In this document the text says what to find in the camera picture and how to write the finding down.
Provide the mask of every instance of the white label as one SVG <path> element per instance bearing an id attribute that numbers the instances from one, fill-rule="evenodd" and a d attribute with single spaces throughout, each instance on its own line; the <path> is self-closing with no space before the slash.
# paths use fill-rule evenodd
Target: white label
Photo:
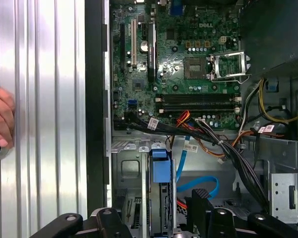
<path id="1" fill-rule="evenodd" d="M 222 159 L 218 159 L 218 162 L 222 165 L 224 164 L 224 161 Z"/>
<path id="2" fill-rule="evenodd" d="M 159 122 L 159 120 L 157 120 L 155 118 L 150 118 L 147 128 L 150 130 L 155 130 L 157 128 L 158 122 Z"/>
<path id="3" fill-rule="evenodd" d="M 268 125 L 267 127 L 265 127 L 264 132 L 272 132 L 274 127 L 274 125 Z"/>
<path id="4" fill-rule="evenodd" d="M 266 127 L 261 127 L 258 131 L 258 133 L 264 133 L 264 132 L 272 132 L 274 129 L 274 125 L 268 125 Z"/>
<path id="5" fill-rule="evenodd" d="M 198 152 L 198 148 L 199 147 L 197 145 L 190 145 L 190 144 L 185 144 L 183 146 L 183 150 L 192 151 L 192 152 L 195 152 L 195 153 Z"/>
<path id="6" fill-rule="evenodd" d="M 265 127 L 263 126 L 263 127 L 261 127 L 261 128 L 259 129 L 258 133 L 263 133 L 264 130 L 265 130 Z"/>

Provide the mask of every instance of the blue plastic tab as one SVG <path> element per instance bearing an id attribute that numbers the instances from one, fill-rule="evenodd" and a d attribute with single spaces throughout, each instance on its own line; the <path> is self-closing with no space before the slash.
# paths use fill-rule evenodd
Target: blue plastic tab
<path id="1" fill-rule="evenodd" d="M 172 16 L 182 16 L 183 14 L 182 0 L 172 0 L 170 14 Z"/>
<path id="2" fill-rule="evenodd" d="M 167 158 L 167 151 L 166 150 L 152 150 L 152 157 L 153 158 Z"/>
<path id="3" fill-rule="evenodd" d="M 170 182 L 171 179 L 170 160 L 153 162 L 153 182 Z"/>

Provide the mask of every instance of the pcie slot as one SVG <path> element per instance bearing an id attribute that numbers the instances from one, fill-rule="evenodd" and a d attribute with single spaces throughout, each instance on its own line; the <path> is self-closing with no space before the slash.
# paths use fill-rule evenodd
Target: pcie slot
<path id="1" fill-rule="evenodd" d="M 131 20 L 131 64 L 137 67 L 137 20 Z"/>
<path id="2" fill-rule="evenodd" d="M 221 112 L 234 113 L 235 106 L 230 104 L 222 105 L 163 105 L 159 110 L 160 113 L 182 112 L 189 110 L 191 112 Z"/>
<path id="3" fill-rule="evenodd" d="M 165 104 L 233 103 L 235 97 L 235 94 L 165 94 L 158 96 L 156 102 Z"/>
<path id="4" fill-rule="evenodd" d="M 125 72 L 125 24 L 120 24 L 120 71 Z"/>
<path id="5" fill-rule="evenodd" d="M 156 79 L 155 66 L 156 32 L 155 23 L 148 24 L 148 81 L 154 83 Z"/>

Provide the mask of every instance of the black connector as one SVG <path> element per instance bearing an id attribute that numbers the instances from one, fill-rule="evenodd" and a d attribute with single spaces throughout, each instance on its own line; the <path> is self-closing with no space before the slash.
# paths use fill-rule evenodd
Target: black connector
<path id="1" fill-rule="evenodd" d="M 120 71 L 121 73 L 125 73 L 125 24 L 120 24 Z"/>

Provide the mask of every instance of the chip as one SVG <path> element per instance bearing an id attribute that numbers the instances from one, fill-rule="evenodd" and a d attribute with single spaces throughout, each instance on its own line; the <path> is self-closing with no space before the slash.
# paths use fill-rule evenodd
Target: chip
<path id="1" fill-rule="evenodd" d="M 138 21 L 145 21 L 145 15 L 138 15 Z"/>
<path id="2" fill-rule="evenodd" d="M 167 29 L 166 31 L 166 40 L 167 41 L 174 41 L 175 40 L 175 33 L 174 33 L 174 29 Z"/>
<path id="3" fill-rule="evenodd" d="M 205 58 L 185 58 L 184 59 L 184 78 L 185 79 L 204 79 L 206 78 Z"/>
<path id="4" fill-rule="evenodd" d="M 143 91 L 145 89 L 145 80 L 144 79 L 134 79 L 133 80 L 133 90 L 134 91 Z"/>

